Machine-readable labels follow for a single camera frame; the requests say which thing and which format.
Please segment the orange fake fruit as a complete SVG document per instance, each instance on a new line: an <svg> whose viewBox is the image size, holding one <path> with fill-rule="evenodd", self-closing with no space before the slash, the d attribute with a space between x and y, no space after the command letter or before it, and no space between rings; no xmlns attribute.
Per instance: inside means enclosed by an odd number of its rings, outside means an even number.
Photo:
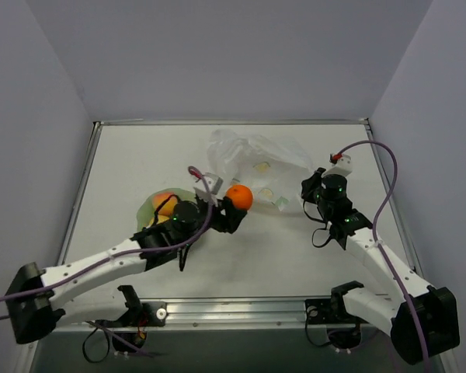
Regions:
<svg viewBox="0 0 466 373"><path fill-rule="evenodd" d="M230 186L225 196L231 200L235 208L240 210L248 211L253 204L252 191L241 184Z"/></svg>

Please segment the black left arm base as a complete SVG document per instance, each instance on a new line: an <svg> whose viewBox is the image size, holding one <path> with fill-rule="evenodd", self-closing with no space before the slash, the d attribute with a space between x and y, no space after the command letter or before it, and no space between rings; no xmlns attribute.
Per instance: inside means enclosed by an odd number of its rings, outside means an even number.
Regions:
<svg viewBox="0 0 466 373"><path fill-rule="evenodd" d="M142 302L136 291L130 285L120 285L117 290L124 296L126 312L109 327L136 327L135 333L116 333L133 347L129 347L116 337L112 336L112 345L115 351L136 354L135 347L142 348L147 340L148 333L145 327L163 327L168 316L167 304L163 301Z"/></svg>

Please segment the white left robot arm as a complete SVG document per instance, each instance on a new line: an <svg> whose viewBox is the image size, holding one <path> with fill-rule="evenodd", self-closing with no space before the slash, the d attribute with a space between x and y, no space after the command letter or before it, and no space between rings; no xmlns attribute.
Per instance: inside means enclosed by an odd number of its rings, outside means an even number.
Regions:
<svg viewBox="0 0 466 373"><path fill-rule="evenodd" d="M122 243L69 264L41 269L36 263L20 267L5 293L15 340L27 344L40 340L62 324L88 319L74 317L67 303L106 283L140 274L177 260L186 265L191 245L208 229L236 232L251 204L230 197L209 203L200 197L179 200L170 218L134 233Z"/></svg>

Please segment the peach coloured fake peach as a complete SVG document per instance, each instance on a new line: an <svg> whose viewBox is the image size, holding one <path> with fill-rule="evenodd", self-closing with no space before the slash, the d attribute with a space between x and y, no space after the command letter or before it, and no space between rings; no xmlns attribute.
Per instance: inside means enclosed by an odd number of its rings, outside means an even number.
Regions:
<svg viewBox="0 0 466 373"><path fill-rule="evenodd" d="M173 214L174 207L178 204L179 198L172 192L161 192L154 195L151 199L152 207L157 214L170 217Z"/></svg>

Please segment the white plastic bag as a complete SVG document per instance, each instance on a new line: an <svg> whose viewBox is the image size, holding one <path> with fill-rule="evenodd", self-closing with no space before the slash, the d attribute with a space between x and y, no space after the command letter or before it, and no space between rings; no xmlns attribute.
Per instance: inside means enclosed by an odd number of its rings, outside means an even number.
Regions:
<svg viewBox="0 0 466 373"><path fill-rule="evenodd" d="M294 138L238 134L230 129L212 132L207 148L212 173L224 181L248 187L257 204L272 206L283 214L301 211L301 182L314 166Z"/></svg>

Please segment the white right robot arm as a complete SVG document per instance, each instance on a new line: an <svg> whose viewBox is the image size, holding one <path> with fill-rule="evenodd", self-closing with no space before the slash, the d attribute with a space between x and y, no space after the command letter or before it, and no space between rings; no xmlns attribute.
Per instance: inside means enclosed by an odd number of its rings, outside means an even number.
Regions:
<svg viewBox="0 0 466 373"><path fill-rule="evenodd" d="M398 355L418 364L454 349L460 342L457 301L446 287L436 288L402 261L374 224L353 207L345 176L319 168L301 184L303 201L315 204L334 240L358 260L385 291L377 296L359 281L331 290L329 311L338 320L362 319L388 335Z"/></svg>

